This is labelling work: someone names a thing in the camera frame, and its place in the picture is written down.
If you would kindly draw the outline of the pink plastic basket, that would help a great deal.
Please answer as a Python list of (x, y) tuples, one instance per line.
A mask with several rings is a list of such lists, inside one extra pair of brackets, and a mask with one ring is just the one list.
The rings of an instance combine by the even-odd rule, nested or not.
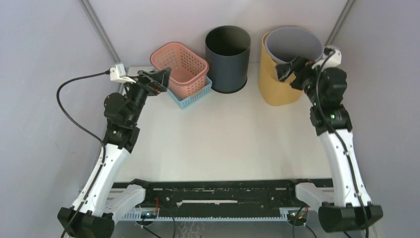
[(180, 42), (170, 42), (150, 56), (157, 70), (171, 68), (169, 89), (182, 100), (206, 85), (209, 63)]

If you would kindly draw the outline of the blue plastic basket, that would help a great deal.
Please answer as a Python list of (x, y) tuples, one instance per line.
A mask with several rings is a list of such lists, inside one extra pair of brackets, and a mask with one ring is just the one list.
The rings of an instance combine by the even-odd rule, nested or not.
[(193, 93), (192, 95), (186, 97), (185, 99), (181, 99), (176, 94), (174, 94), (170, 89), (167, 90), (167, 93), (170, 95), (170, 97), (181, 109), (185, 109), (189, 107), (191, 104), (201, 99), (202, 97), (204, 97), (205, 95), (209, 94), (211, 92), (211, 86), (212, 86), (212, 81), (207, 76), (205, 86), (202, 89), (198, 90), (197, 92)]

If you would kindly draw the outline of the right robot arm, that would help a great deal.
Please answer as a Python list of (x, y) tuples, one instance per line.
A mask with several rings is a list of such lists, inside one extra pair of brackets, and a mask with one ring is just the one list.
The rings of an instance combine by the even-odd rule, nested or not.
[(319, 62), (298, 57), (275, 67), (275, 79), (290, 82), (311, 102), (310, 120), (327, 155), (333, 191), (327, 193), (312, 182), (299, 182), (286, 192), (292, 206), (305, 203), (315, 209), (325, 232), (363, 230), (383, 217), (380, 205), (373, 204), (361, 178), (353, 147), (352, 123), (342, 104), (347, 74), (332, 57)]

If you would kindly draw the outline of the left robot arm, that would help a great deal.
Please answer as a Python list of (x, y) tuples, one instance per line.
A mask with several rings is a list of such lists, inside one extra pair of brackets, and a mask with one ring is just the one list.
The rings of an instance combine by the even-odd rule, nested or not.
[(133, 207), (153, 204), (155, 194), (134, 181), (113, 200), (108, 195), (122, 165), (137, 142), (138, 119), (150, 96), (167, 91), (171, 68), (140, 70), (134, 78), (117, 67), (106, 71), (111, 81), (128, 85), (125, 94), (114, 92), (104, 100), (107, 127), (99, 139), (101, 151), (97, 162), (78, 197), (68, 208), (62, 207), (57, 218), (63, 236), (71, 238), (109, 238), (115, 225)]

